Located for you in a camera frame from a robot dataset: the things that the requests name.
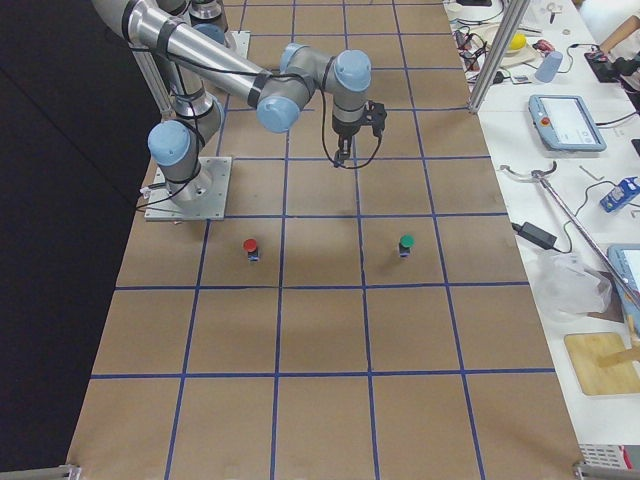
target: power adapter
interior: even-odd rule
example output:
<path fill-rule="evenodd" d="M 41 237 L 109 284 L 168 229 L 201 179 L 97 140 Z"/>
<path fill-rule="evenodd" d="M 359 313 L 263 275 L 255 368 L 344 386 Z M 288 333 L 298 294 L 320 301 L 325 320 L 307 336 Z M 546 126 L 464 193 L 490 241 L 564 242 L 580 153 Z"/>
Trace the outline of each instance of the power adapter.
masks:
<path fill-rule="evenodd" d="M 524 222 L 522 225 L 511 223 L 511 227 L 518 236 L 525 240 L 529 240 L 531 243 L 534 243 L 545 250 L 551 250 L 557 240 L 557 237 L 554 235 L 551 235 L 549 232 L 546 232 L 529 222 Z"/>

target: yellow object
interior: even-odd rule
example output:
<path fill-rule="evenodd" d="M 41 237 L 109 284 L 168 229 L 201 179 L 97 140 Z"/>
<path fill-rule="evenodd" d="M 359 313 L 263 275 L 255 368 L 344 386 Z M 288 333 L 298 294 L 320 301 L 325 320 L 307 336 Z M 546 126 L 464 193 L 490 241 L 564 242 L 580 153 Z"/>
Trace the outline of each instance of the yellow object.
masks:
<path fill-rule="evenodd" d="M 511 39 L 509 50 L 520 50 L 527 44 L 527 37 L 522 33 L 516 33 Z"/>

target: screen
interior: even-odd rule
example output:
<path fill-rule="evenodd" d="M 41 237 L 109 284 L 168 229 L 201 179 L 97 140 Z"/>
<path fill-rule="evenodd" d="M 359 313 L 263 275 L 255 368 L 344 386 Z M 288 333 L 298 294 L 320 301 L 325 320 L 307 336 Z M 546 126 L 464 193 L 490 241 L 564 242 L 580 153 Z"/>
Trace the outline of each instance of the screen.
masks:
<path fill-rule="evenodd" d="M 567 145 L 597 143 L 577 100 L 542 97 L 541 101 L 559 143 Z"/>
<path fill-rule="evenodd" d="M 640 250 L 623 250 L 624 258 L 627 260 L 631 277 L 629 280 L 633 281 L 635 288 L 638 288 L 638 281 L 640 280 Z"/>

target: blue joint cap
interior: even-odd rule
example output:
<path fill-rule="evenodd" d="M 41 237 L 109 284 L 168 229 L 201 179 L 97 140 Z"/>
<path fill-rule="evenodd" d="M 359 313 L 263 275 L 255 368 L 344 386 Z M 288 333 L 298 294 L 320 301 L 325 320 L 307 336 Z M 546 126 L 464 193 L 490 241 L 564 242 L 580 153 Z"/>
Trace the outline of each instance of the blue joint cap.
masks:
<path fill-rule="evenodd" d="M 198 23 L 193 28 L 198 30 L 200 33 L 204 33 L 211 40 L 214 40 L 219 44 L 224 45 L 225 43 L 224 32 L 219 26 L 214 25 L 212 23 Z"/>
<path fill-rule="evenodd" d="M 296 54 L 296 52 L 306 46 L 307 45 L 301 45 L 299 43 L 290 43 L 285 47 L 284 52 L 282 52 L 282 57 L 280 57 L 281 73 L 284 73 L 287 70 L 287 67 L 289 66 L 289 62 L 291 61 L 293 56 Z"/>
<path fill-rule="evenodd" d="M 371 85 L 371 60 L 361 50 L 345 50 L 333 62 L 340 84 L 352 92 L 363 92 Z"/>
<path fill-rule="evenodd" d="M 300 107 L 287 97 L 272 95 L 258 103 L 258 120 L 273 133 L 284 133 L 298 120 Z"/>
<path fill-rule="evenodd" d="M 163 167 L 170 167 L 182 160 L 189 151 L 190 144 L 187 127 L 175 120 L 153 127 L 147 139 L 151 155 Z"/>

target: red button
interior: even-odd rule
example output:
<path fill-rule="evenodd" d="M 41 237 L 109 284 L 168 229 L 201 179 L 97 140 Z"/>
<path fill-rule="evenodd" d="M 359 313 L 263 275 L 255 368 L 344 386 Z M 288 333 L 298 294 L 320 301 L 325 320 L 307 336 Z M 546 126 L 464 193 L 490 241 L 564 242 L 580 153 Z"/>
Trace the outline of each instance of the red button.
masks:
<path fill-rule="evenodd" d="M 254 238 L 250 238 L 244 241 L 242 248 L 247 253 L 255 252 L 258 249 L 258 242 Z"/>

